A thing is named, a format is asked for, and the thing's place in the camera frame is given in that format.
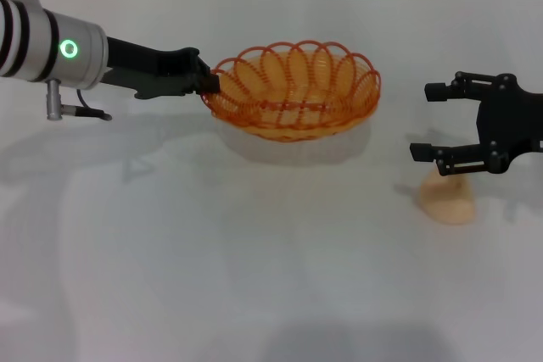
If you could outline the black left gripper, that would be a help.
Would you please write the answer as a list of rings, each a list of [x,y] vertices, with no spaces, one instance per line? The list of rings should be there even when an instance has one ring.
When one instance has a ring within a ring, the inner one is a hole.
[[[101,82],[132,89],[137,99],[221,92],[219,77],[210,73],[197,48],[161,51],[113,37],[108,38],[108,46]]]

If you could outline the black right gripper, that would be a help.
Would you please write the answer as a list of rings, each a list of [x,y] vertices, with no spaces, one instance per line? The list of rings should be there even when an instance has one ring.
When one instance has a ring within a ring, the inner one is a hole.
[[[457,71],[449,85],[428,83],[424,92],[428,102],[480,102],[476,121],[480,144],[410,144],[413,160],[435,162],[440,175],[503,174],[517,157],[542,152],[542,95],[522,89],[515,75],[494,77]]]

